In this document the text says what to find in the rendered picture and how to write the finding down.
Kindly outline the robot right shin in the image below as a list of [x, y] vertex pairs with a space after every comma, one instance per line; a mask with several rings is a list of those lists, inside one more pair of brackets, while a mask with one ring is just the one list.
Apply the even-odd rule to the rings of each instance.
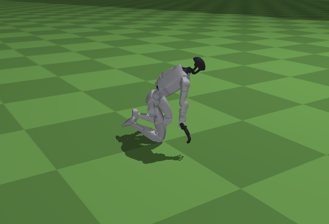
[[144, 136], [149, 138], [152, 141], [161, 142], [162, 140], [158, 135], [156, 135], [156, 130], [147, 126], [140, 125], [138, 123], [131, 124], [132, 127], [140, 131]]

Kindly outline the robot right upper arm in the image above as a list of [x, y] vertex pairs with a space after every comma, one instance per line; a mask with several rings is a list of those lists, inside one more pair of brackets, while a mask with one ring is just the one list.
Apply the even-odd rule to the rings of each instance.
[[190, 87], [190, 81], [187, 77], [181, 77], [180, 81], [180, 100], [179, 100], [179, 105], [182, 107], [182, 104], [184, 101], [186, 101], [186, 97], [188, 96], [188, 89]]

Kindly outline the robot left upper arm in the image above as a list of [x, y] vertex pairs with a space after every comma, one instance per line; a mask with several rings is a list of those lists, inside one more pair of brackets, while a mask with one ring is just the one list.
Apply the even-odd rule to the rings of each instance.
[[178, 67], [178, 66], [181, 66], [181, 65], [178, 64], [178, 65], [176, 65], [175, 67], [170, 68], [170, 69], [164, 71], [164, 72], [162, 73], [162, 78], [165, 77], [168, 73], [170, 73], [173, 69], [175, 69], [175, 68]]

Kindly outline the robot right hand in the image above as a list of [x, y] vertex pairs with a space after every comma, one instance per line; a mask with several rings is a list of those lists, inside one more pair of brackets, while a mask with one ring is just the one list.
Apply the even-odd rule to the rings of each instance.
[[187, 137], [188, 137], [188, 141], [187, 141], [187, 143], [190, 143], [190, 141], [191, 141], [191, 137], [190, 137], [190, 133], [189, 133], [189, 131], [188, 131], [188, 129], [187, 129], [187, 126], [184, 126], [183, 123], [180, 123], [180, 127], [181, 127], [181, 129], [183, 129], [183, 130], [185, 131], [185, 133], [186, 133], [186, 135], [187, 135]]

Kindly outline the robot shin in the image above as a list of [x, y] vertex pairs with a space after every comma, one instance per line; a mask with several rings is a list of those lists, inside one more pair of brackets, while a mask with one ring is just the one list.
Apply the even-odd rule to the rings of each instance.
[[162, 140], [158, 135], [156, 135], [156, 130], [147, 126], [140, 125], [138, 123], [131, 124], [132, 127], [140, 131], [144, 136], [149, 138], [152, 141], [161, 142]]
[[[163, 116], [164, 116], [164, 114], [163, 114]], [[154, 123], [154, 120], [153, 120], [154, 117], [150, 117], [149, 114], [139, 113], [137, 117]]]

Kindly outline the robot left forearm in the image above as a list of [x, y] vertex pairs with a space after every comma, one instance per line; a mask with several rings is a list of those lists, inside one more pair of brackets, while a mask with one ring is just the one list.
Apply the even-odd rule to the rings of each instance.
[[155, 82], [155, 87], [158, 85], [158, 83], [161, 81], [162, 79], [162, 74], [159, 76], [158, 80]]

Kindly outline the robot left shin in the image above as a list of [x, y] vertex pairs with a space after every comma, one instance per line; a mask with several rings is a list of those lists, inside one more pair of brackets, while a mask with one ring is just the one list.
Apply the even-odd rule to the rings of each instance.
[[[164, 116], [164, 114], [163, 114], [163, 116]], [[150, 117], [149, 114], [139, 113], [137, 117], [154, 123], [154, 120], [153, 120], [154, 117]]]

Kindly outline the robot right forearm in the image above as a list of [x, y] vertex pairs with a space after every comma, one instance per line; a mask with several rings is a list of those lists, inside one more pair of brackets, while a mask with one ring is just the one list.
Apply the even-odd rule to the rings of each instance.
[[186, 112], [188, 109], [188, 105], [189, 105], [189, 103], [187, 101], [184, 101], [181, 109], [179, 109], [179, 127], [180, 127], [180, 123], [183, 123], [184, 126], [186, 125], [185, 121], [186, 121]]

